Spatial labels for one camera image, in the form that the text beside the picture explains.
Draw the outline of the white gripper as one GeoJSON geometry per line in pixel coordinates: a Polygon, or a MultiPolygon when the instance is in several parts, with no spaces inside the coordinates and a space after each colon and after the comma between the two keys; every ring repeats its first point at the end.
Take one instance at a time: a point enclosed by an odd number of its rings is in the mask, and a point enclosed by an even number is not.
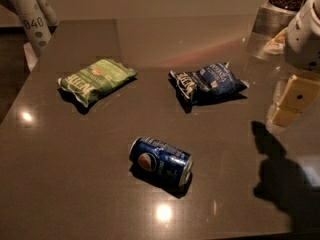
{"type": "MultiPolygon", "coordinates": [[[[287,27],[285,61],[299,69],[320,71],[320,0],[308,0],[287,27]]],[[[286,128],[320,96],[320,74],[303,71],[276,85],[269,122],[286,128]]]]}

